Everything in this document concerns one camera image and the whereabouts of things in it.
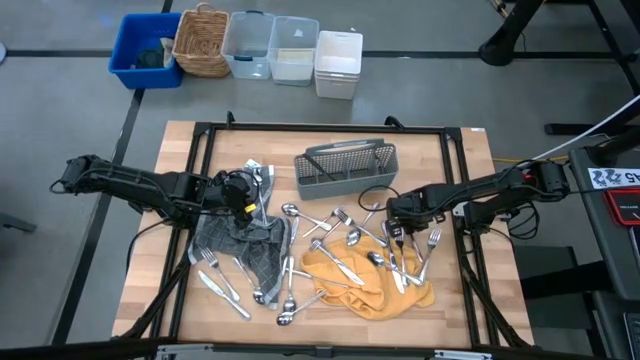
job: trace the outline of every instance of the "gray cutlery basket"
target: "gray cutlery basket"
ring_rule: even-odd
[[[314,146],[305,155],[294,159],[302,200],[360,193],[374,185],[389,186],[398,173],[396,147],[385,144],[384,139]]]

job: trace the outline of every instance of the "wooden table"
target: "wooden table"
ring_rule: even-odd
[[[184,171],[193,127],[193,122],[168,123],[155,168],[156,172]],[[470,177],[473,179],[493,173],[494,167],[484,130],[462,129],[462,134]],[[296,189],[293,157],[314,145],[379,137],[384,137],[386,142],[393,143],[397,147],[400,171],[392,186],[400,193],[430,183],[445,182],[438,136],[413,134],[217,131],[209,175],[214,175],[223,169],[242,167],[246,160],[251,158],[261,164],[275,165],[276,180],[274,194],[269,204],[269,214],[280,216],[280,206],[286,202],[293,202],[302,211],[317,218],[324,218],[337,205],[346,205],[347,212],[351,216],[362,219],[366,212],[358,207],[357,195],[301,201]],[[450,148],[452,158],[455,160],[453,144]],[[198,151],[200,159],[203,152]],[[200,159],[196,160],[196,173],[199,171]],[[456,161],[453,163],[456,181],[459,181],[459,174],[455,167]],[[366,200],[369,203],[377,200],[384,204],[388,196],[390,196],[389,193],[367,195]],[[371,219],[370,228],[378,229],[383,217],[384,213],[377,213]],[[147,213],[142,217],[140,228],[158,220],[155,213]],[[292,250],[296,258],[308,249],[309,240],[303,239],[301,234],[311,226],[311,223],[304,220],[300,223],[298,239]],[[271,311],[257,305],[251,297],[252,289],[246,279],[232,264],[230,257],[221,254],[219,256],[221,268],[240,293],[242,297],[240,303],[253,318],[250,322],[243,321],[223,299],[206,288],[198,276],[194,276],[195,270],[200,269],[211,274],[214,279],[217,278],[211,269],[201,262],[196,264],[194,266],[196,269],[192,269],[190,273],[179,340],[251,344],[469,348],[469,333],[450,219],[438,225],[432,223],[429,230],[417,233],[416,239],[425,253],[428,234],[436,226],[443,229],[443,238],[435,250],[429,268],[429,278],[434,284],[436,296],[435,304],[430,307],[412,308],[387,321],[367,321],[346,308],[331,307],[318,302],[297,315],[291,325],[281,327],[276,325],[276,317],[280,310]],[[506,231],[504,224],[496,222],[493,226]],[[345,226],[339,227],[327,241],[344,241],[347,230]],[[128,330],[157,294],[170,231],[169,227],[158,227],[138,239],[113,327],[114,335]],[[518,334],[532,344],[533,337],[511,244],[501,235],[489,233],[482,236],[482,247],[494,302]],[[294,293],[298,302],[302,303],[304,299],[314,295],[313,283],[297,277]],[[168,334],[174,295],[167,300],[161,335]],[[481,328],[481,339],[483,343],[487,343],[484,313],[477,298],[475,298],[475,307]]]

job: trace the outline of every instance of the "white plastic container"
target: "white plastic container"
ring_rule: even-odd
[[[276,17],[269,43],[269,65],[275,83],[311,84],[319,29],[313,19]]]
[[[275,16],[262,11],[234,12],[222,45],[233,77],[267,80],[269,70],[269,42]]]
[[[352,100],[356,94],[358,79],[333,80],[332,78],[319,77],[318,75],[315,78],[316,94],[319,97]]]
[[[360,75],[363,40],[359,33],[321,31],[315,62],[316,72]]]

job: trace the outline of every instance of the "white cable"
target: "white cable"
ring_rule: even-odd
[[[589,136],[589,134],[593,133],[594,131],[598,130],[599,128],[601,128],[602,126],[604,126],[604,124],[608,123],[609,121],[611,121],[613,118],[615,118],[616,116],[618,116],[618,114],[620,114],[623,110],[625,110],[626,108],[628,108],[629,106],[633,105],[634,103],[636,103],[638,100],[640,100],[640,95],[634,97],[631,101],[629,101],[628,103],[626,103],[623,107],[621,107],[620,109],[618,109],[618,111],[614,112],[613,114],[609,115],[608,118],[602,120],[600,123],[598,123],[597,125],[594,125],[591,129],[585,131],[584,133],[574,137],[573,139],[567,141],[566,143],[562,144],[562,145],[558,145],[556,147],[554,147],[553,149],[542,153],[536,157],[533,158],[533,160],[538,160],[538,159],[543,159],[543,158],[547,158],[550,154],[553,154],[554,152],[567,147],[571,144],[573,144],[574,142]]]

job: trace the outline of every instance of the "wicker basket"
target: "wicker basket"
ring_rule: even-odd
[[[216,11],[207,3],[198,4],[196,10],[185,11],[172,52],[180,67],[196,76],[226,76],[229,66],[220,50],[228,26],[229,13]]]

